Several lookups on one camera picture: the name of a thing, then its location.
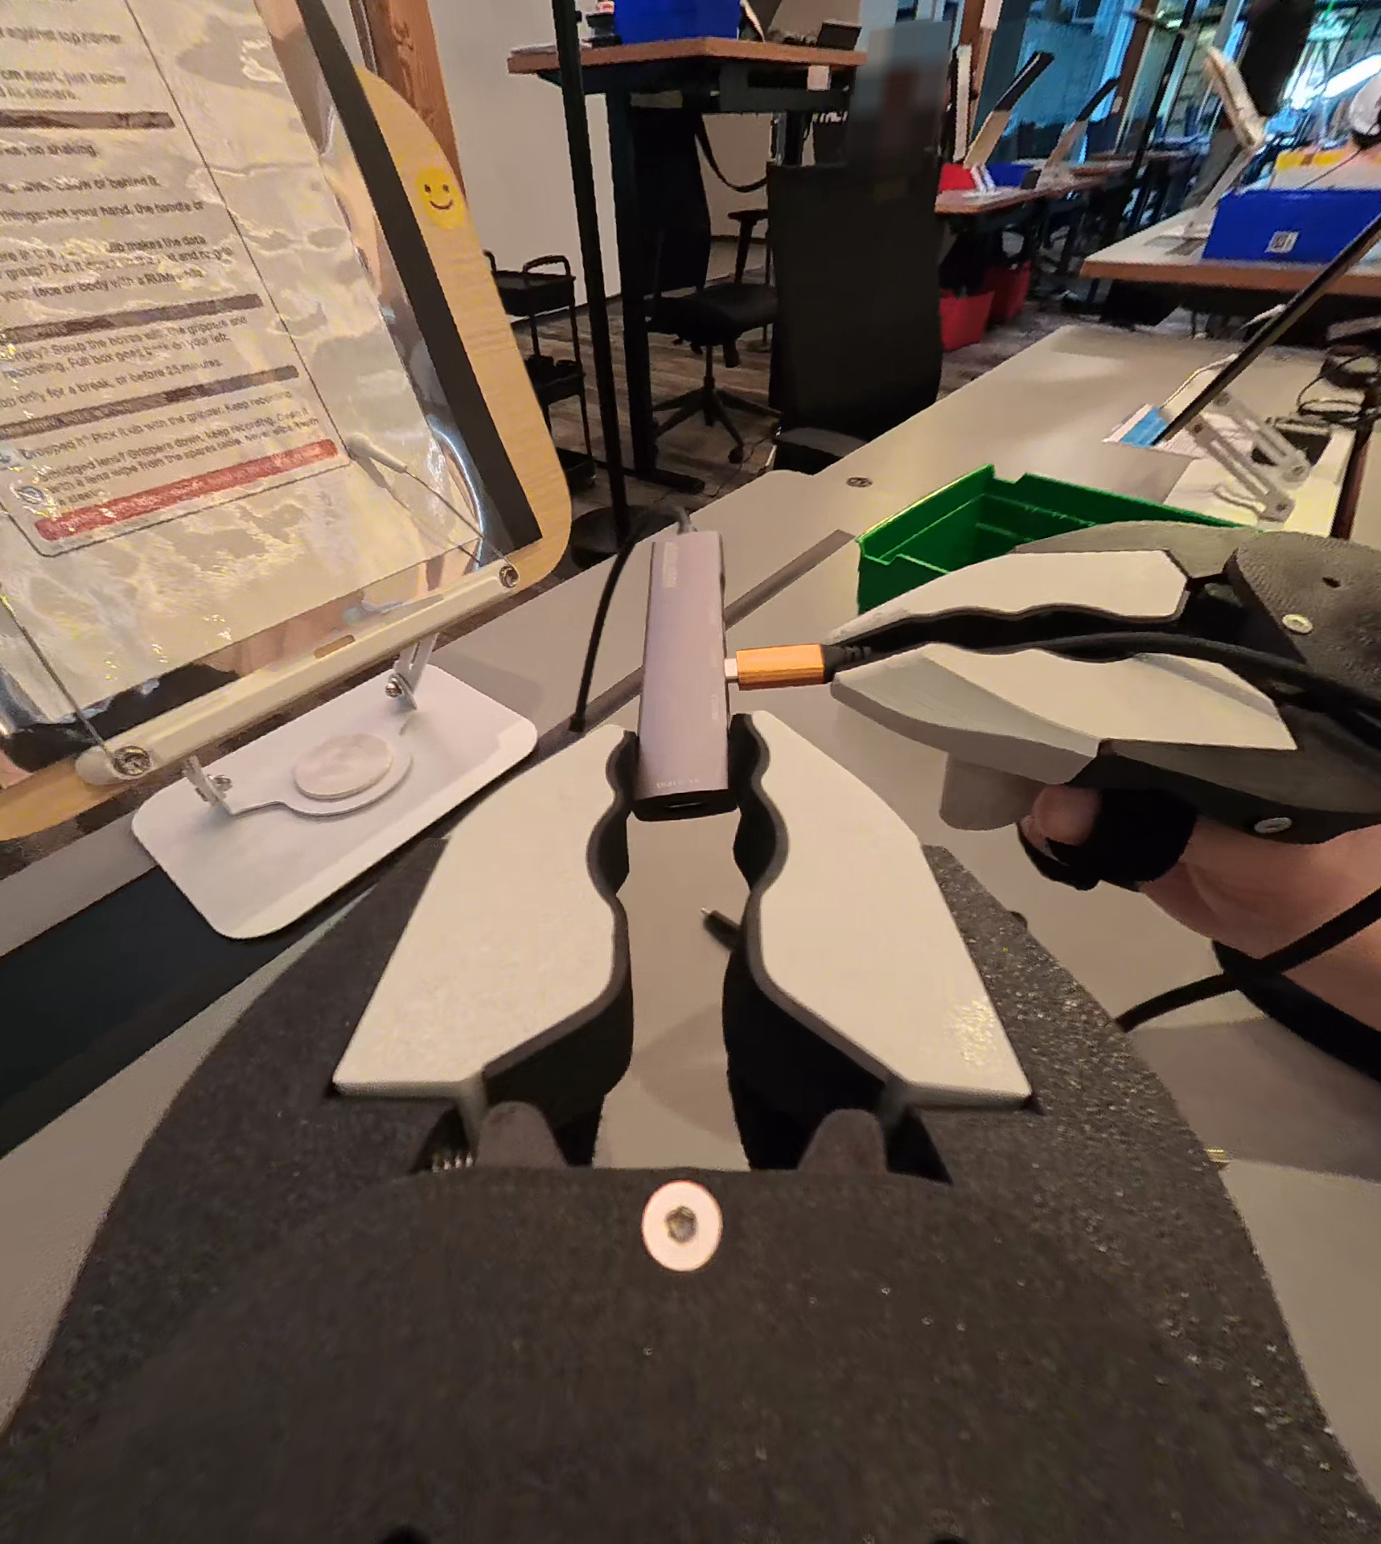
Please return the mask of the black floor pole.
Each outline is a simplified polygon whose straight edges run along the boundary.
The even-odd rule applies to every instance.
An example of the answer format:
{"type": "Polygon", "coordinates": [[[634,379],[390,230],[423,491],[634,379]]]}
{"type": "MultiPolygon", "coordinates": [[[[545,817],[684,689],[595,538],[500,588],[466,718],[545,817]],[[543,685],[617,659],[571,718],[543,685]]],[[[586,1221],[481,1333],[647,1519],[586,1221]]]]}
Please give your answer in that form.
{"type": "Polygon", "coordinates": [[[558,81],[565,107],[565,133],[571,167],[571,189],[582,247],[587,331],[597,376],[600,430],[606,454],[608,504],[582,519],[571,532],[571,554],[584,564],[623,562],[638,540],[671,525],[671,517],[632,504],[627,491],[623,461],[623,428],[617,400],[617,370],[612,348],[610,310],[600,234],[600,201],[595,158],[591,152],[587,98],[582,78],[582,35],[578,7],[572,1],[550,1],[558,81]]]}

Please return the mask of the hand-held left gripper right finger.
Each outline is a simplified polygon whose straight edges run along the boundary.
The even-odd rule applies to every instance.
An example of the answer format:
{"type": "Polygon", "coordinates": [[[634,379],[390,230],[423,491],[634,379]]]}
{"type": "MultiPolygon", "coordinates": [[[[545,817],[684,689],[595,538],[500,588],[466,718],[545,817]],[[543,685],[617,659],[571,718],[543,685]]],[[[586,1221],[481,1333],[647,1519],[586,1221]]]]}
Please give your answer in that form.
{"type": "Polygon", "coordinates": [[[751,1081],[792,1113],[1023,1108],[1029,1078],[908,821],[766,709],[731,722],[751,1081]]]}

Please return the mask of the blue storage bin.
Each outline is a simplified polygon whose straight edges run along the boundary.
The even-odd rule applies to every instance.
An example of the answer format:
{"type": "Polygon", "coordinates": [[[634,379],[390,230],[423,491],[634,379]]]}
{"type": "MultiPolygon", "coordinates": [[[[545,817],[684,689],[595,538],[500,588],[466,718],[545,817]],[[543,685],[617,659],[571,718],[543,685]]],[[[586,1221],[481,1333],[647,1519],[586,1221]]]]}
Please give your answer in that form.
{"type": "Polygon", "coordinates": [[[735,40],[742,1],[615,1],[615,25],[625,46],[668,40],[735,40]]]}

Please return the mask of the black usb-c cable orange plug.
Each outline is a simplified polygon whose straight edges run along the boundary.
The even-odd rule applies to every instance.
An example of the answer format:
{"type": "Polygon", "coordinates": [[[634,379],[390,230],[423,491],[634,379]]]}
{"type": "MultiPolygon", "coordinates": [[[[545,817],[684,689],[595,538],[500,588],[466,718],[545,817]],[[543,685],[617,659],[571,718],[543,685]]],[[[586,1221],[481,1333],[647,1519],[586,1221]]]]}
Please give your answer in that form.
{"type": "MultiPolygon", "coordinates": [[[[1079,661],[1092,661],[1100,653],[1115,653],[1120,659],[1152,653],[1212,662],[1232,668],[1249,681],[1266,679],[1296,685],[1318,709],[1344,724],[1353,735],[1363,735],[1374,726],[1381,728],[1381,698],[1372,690],[1337,681],[1312,666],[1258,648],[1158,629],[1111,629],[1081,636],[1055,636],[1044,640],[1044,646],[1063,657],[1070,653],[1079,661]]],[[[725,672],[731,683],[744,689],[817,685],[833,681],[848,668],[873,662],[874,657],[874,648],[852,644],[761,646],[735,651],[725,662],[725,672]]],[[[1283,975],[1355,938],[1379,919],[1381,886],[1309,934],[1297,936],[1258,960],[1251,960],[1243,975],[1283,975]]]]}

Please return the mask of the red storage bin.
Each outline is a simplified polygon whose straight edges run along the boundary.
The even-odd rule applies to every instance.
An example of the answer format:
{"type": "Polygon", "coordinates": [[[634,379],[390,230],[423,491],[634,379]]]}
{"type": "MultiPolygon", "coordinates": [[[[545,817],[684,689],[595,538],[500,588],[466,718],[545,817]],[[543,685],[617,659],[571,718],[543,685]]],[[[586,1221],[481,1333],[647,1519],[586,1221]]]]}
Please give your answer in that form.
{"type": "Polygon", "coordinates": [[[992,182],[981,169],[949,161],[934,206],[945,227],[938,286],[941,344],[951,353],[1023,310],[1040,199],[1020,184],[992,182]]]}

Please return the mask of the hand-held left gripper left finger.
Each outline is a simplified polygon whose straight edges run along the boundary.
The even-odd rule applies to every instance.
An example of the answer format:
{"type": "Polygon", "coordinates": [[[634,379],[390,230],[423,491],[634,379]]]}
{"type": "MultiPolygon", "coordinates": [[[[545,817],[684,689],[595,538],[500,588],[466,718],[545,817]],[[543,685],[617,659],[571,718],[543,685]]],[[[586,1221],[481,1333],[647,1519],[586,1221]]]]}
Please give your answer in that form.
{"type": "Polygon", "coordinates": [[[602,724],[504,782],[449,834],[336,1065],[341,1096],[504,1104],[593,1160],[634,1054],[627,823],[636,733],[602,724]]]}

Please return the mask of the black office chair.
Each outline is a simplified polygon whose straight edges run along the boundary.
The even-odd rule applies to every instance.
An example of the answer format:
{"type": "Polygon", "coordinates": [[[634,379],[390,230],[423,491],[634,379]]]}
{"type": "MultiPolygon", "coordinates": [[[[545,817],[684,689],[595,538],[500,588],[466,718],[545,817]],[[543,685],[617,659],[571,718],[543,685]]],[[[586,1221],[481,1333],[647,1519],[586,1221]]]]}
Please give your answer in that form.
{"type": "Polygon", "coordinates": [[[753,232],[766,219],[764,208],[735,212],[735,273],[722,279],[709,277],[712,232],[705,208],[662,212],[653,230],[647,329],[688,344],[703,361],[703,376],[695,387],[653,404],[654,435],[662,437],[701,417],[707,426],[720,428],[731,437],[727,458],[733,465],[742,465],[750,452],[733,409],[776,417],[770,405],[731,394],[718,383],[718,359],[725,368],[738,368],[740,340],[755,331],[770,331],[777,318],[777,290],[770,282],[770,269],[759,282],[746,277],[753,232]]]}

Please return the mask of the wooden standing desk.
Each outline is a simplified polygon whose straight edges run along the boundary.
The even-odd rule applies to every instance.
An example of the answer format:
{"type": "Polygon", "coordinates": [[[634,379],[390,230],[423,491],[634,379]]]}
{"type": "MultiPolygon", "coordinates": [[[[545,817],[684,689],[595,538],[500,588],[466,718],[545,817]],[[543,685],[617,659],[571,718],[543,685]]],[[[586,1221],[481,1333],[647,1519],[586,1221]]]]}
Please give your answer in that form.
{"type": "Polygon", "coordinates": [[[800,42],[692,37],[606,48],[582,48],[565,3],[558,37],[548,44],[515,48],[511,76],[541,76],[565,94],[565,109],[587,96],[606,102],[612,195],[615,201],[617,264],[623,282],[623,381],[628,411],[628,472],[671,491],[701,493],[701,478],[664,471],[653,417],[641,217],[628,111],[636,96],[677,94],[681,107],[709,113],[774,113],[779,120],[777,158],[796,163],[805,128],[822,111],[850,100],[861,50],[800,42]]]}

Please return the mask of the black rolling cart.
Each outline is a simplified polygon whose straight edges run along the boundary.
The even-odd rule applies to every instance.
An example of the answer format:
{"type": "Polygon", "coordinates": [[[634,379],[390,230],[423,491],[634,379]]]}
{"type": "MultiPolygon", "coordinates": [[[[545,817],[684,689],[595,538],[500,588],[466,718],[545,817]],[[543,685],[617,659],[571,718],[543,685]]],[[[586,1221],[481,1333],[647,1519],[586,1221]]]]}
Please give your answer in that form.
{"type": "Polygon", "coordinates": [[[578,305],[578,277],[565,255],[530,258],[520,268],[502,268],[490,251],[485,251],[492,281],[507,318],[520,322],[528,331],[526,372],[535,389],[546,426],[552,426],[552,407],[574,400],[582,418],[582,448],[556,445],[567,484],[572,493],[589,491],[597,482],[597,459],[587,411],[587,372],[582,359],[582,325],[578,305]],[[541,335],[546,318],[565,318],[571,335],[569,353],[548,353],[541,335]]]}

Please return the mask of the black tablet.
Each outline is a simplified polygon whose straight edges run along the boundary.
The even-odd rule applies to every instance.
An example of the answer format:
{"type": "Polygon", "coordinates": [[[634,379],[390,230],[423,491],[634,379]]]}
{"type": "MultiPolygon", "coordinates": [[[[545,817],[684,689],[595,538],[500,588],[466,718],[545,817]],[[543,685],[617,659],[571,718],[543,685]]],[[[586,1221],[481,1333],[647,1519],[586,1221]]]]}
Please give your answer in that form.
{"type": "Polygon", "coordinates": [[[1329,260],[1297,296],[1284,303],[1279,312],[1266,320],[1230,357],[1215,376],[1212,376],[1195,396],[1184,402],[1154,435],[1150,446],[1163,446],[1174,435],[1193,428],[1195,420],[1238,381],[1262,353],[1268,351],[1279,338],[1294,327],[1337,282],[1348,275],[1361,260],[1365,260],[1381,242],[1381,215],[1368,223],[1355,240],[1348,242],[1333,260],[1329,260]]]}

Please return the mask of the black cabinet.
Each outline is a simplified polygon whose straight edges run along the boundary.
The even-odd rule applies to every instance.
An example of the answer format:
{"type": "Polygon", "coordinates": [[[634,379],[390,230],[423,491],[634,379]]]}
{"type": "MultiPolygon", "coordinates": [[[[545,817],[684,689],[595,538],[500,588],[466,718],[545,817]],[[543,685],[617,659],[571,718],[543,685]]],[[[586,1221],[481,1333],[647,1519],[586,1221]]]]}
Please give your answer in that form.
{"type": "Polygon", "coordinates": [[[938,182],[932,154],[770,167],[777,469],[817,472],[938,398],[938,182]]]}

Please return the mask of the person's right hand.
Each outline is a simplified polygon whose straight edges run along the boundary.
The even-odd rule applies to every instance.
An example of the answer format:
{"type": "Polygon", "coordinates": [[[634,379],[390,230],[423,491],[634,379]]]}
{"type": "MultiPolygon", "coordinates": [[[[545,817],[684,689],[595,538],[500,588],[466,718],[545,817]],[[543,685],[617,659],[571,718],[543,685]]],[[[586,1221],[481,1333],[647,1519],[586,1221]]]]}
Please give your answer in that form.
{"type": "MultiPolygon", "coordinates": [[[[1092,789],[1048,787],[1020,821],[1038,851],[1087,845],[1100,795],[1092,789]]],[[[1199,936],[1262,959],[1342,914],[1381,884],[1381,826],[1324,843],[1270,841],[1197,821],[1182,858],[1139,893],[1199,936]]],[[[1370,962],[1370,949],[1350,938],[1297,966],[1314,979],[1350,975],[1370,962]]]]}

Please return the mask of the green plastic bin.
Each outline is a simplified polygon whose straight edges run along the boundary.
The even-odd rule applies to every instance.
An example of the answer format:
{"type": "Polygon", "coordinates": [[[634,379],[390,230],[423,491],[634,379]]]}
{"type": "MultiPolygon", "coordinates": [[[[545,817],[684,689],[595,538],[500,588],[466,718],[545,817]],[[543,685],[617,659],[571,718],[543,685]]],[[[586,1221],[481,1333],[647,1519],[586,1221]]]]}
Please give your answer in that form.
{"type": "Polygon", "coordinates": [[[1238,528],[1128,493],[1038,472],[1003,478],[981,465],[858,536],[858,610],[1044,538],[1148,521],[1238,528]]]}

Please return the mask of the grey usb hub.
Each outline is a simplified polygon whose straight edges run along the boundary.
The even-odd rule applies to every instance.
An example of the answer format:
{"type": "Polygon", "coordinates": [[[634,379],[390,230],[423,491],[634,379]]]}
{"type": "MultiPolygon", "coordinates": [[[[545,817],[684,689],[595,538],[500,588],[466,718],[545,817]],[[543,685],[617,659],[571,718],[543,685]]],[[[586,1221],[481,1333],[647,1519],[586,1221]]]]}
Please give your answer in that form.
{"type": "Polygon", "coordinates": [[[653,543],[632,811],[669,821],[733,808],[729,728],[723,541],[681,530],[653,543]]]}

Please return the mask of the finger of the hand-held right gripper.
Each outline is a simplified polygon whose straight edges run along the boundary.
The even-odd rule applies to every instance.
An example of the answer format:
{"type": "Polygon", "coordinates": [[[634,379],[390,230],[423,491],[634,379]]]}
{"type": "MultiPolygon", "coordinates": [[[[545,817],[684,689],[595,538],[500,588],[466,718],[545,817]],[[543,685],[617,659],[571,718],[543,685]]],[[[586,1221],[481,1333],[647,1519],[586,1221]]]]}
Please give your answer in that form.
{"type": "Polygon", "coordinates": [[[1130,640],[1174,623],[1189,577],[1165,551],[1025,551],[949,571],[837,627],[830,662],[874,662],[923,646],[975,655],[1130,640]]]}
{"type": "Polygon", "coordinates": [[[949,756],[940,813],[956,830],[1018,824],[1042,787],[1072,783],[1107,743],[1296,744],[1258,687],[1225,666],[1161,653],[1091,662],[928,644],[839,672],[832,692],[949,756]]]}

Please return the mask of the blue crate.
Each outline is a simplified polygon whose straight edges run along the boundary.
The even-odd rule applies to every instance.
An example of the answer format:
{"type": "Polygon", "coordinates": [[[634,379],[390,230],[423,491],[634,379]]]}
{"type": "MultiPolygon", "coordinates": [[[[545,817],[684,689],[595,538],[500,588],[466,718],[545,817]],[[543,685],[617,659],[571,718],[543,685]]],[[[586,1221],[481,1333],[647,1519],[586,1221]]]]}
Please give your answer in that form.
{"type": "Polygon", "coordinates": [[[1381,219],[1381,187],[1247,187],[1215,206],[1201,258],[1324,266],[1381,219]]]}

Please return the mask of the white tablet stand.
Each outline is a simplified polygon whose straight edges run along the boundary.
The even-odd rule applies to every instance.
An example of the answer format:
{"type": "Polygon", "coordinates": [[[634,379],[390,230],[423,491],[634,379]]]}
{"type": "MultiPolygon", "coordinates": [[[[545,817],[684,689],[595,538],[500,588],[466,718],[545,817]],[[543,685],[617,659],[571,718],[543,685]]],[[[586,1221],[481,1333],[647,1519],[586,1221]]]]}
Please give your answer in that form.
{"type": "Polygon", "coordinates": [[[1145,402],[1106,435],[1106,443],[1178,461],[1180,476],[1167,502],[1180,510],[1284,528],[1311,478],[1311,458],[1240,396],[1221,394],[1178,433],[1163,435],[1227,364],[1227,357],[1215,359],[1189,374],[1161,404],[1145,402]]]}

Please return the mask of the white metal sheet stand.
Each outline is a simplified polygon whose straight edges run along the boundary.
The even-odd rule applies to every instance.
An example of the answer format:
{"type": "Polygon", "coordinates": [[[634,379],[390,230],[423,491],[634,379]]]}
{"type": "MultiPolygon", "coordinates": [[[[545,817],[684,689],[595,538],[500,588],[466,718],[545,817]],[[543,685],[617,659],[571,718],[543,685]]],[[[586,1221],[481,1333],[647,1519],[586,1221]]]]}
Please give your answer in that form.
{"type": "Polygon", "coordinates": [[[179,765],[135,836],[222,936],[284,929],[537,746],[535,724],[433,664],[436,638],[535,577],[537,545],[451,547],[345,588],[272,579],[235,677],[86,746],[95,787],[179,765]]]}

